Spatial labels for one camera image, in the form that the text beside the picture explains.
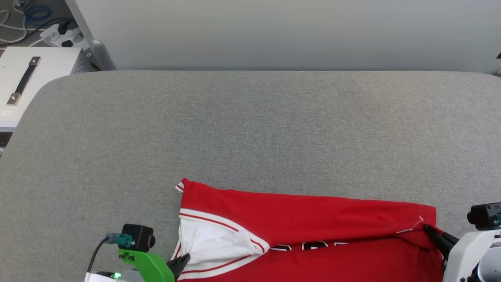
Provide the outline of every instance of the gray wall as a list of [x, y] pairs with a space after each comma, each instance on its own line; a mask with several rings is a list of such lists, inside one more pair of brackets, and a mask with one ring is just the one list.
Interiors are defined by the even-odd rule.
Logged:
[[117, 69], [501, 69], [500, 0], [67, 1]]

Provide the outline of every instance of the red stripe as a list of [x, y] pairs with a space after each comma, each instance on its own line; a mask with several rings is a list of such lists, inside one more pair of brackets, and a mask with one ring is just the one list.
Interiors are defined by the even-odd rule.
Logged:
[[188, 270], [188, 271], [184, 271], [182, 274], [192, 273], [192, 272], [206, 272], [206, 271], [215, 270], [215, 269], [218, 269], [218, 268], [221, 268], [221, 267], [225, 267], [225, 266], [227, 266], [227, 265], [230, 265], [230, 264], [232, 264], [232, 263], [235, 263], [235, 262], [237, 262], [237, 261], [240, 261], [240, 260], [242, 260], [242, 259], [244, 259], [244, 258], [248, 258], [248, 257], [250, 257], [250, 255], [248, 255], [248, 256], [244, 256], [244, 257], [241, 257], [241, 258], [236, 259], [236, 260], [234, 260], [234, 261], [230, 261], [230, 262], [228, 262], [228, 263], [225, 263], [225, 264], [223, 264], [223, 265], [216, 266], [216, 267], [213, 267], [213, 268], [201, 269], [201, 270]]
[[194, 218], [198, 218], [198, 219], [203, 219], [203, 220], [211, 221], [211, 222], [214, 222], [214, 223], [217, 223], [217, 224], [221, 224], [221, 225], [223, 225], [223, 226], [226, 226], [226, 227], [228, 227], [228, 228], [230, 228], [230, 229], [233, 229], [233, 230], [235, 230], [236, 232], [238, 232], [238, 229], [236, 229], [236, 228], [234, 228], [234, 227], [231, 227], [231, 226], [229, 226], [229, 225], [227, 225], [227, 224], [224, 224], [224, 223], [222, 223], [222, 222], [219, 222], [219, 221], [217, 221], [217, 220], [213, 220], [213, 219], [209, 219], [209, 218], [205, 218], [205, 217], [201, 217], [201, 216], [196, 216], [196, 215], [185, 214], [185, 213], [179, 213], [179, 215], [184, 215], [184, 216], [188, 216], [188, 217], [194, 217]]
[[174, 256], [174, 258], [177, 258], [179, 251], [181, 251], [181, 243], [179, 243], [179, 248], [177, 248], [177, 252], [176, 252], [176, 255]]
[[[185, 213], [179, 213], [179, 215], [184, 215], [184, 216], [188, 216], [188, 217], [194, 217], [194, 218], [198, 218], [198, 219], [203, 219], [203, 220], [207, 220], [207, 221], [210, 221], [210, 222], [214, 222], [214, 223], [217, 223], [217, 224], [221, 224], [223, 226], [226, 226], [228, 228], [231, 228], [233, 230], [235, 230], [236, 232], [238, 232], [238, 229], [234, 228], [234, 227], [231, 227], [225, 223], [222, 223], [222, 222], [219, 222], [217, 220], [213, 220], [213, 219], [210, 219], [210, 218], [206, 218], [206, 217], [201, 217], [201, 216], [196, 216], [196, 215], [190, 215], [190, 214], [185, 214]], [[263, 252], [265, 251], [265, 248], [263, 248], [263, 246], [261, 244], [259, 244], [258, 242], [254, 241], [254, 240], [250, 240], [252, 243], [258, 245], [261, 250], [263, 250]]]

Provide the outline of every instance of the white box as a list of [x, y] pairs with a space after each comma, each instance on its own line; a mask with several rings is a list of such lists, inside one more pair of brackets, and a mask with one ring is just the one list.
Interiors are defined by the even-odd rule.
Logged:
[[[17, 105], [7, 105], [33, 57], [40, 57]], [[0, 134], [13, 132], [35, 94], [48, 82], [66, 75], [92, 71], [81, 48], [7, 47], [0, 57]], [[9, 138], [0, 136], [0, 155]]]

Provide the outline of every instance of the red jersey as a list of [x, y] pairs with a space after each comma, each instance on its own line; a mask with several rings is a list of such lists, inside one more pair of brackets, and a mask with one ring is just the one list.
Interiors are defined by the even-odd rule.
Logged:
[[441, 254], [413, 203], [218, 190], [187, 179], [178, 281], [440, 282]]

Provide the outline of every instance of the green bracket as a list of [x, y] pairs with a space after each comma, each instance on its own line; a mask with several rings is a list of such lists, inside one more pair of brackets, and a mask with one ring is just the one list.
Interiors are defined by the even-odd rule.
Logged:
[[144, 282], [175, 282], [174, 274], [158, 254], [123, 249], [118, 249], [118, 254], [124, 263], [136, 266]]

